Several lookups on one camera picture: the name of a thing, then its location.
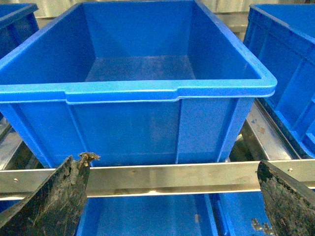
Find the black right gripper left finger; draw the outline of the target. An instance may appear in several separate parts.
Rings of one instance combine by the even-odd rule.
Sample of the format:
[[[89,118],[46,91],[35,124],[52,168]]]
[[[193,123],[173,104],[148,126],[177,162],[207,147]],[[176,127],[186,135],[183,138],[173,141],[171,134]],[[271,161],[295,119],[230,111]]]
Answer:
[[[93,152],[69,156],[24,199],[0,214],[2,236],[72,236],[87,202]]]

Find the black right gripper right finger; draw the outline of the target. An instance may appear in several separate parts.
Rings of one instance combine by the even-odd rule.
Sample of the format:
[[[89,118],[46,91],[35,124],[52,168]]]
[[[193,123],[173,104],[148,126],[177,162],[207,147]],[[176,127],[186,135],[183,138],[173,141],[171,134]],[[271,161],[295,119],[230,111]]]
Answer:
[[[276,236],[315,234],[315,192],[266,160],[257,178],[266,215]]]

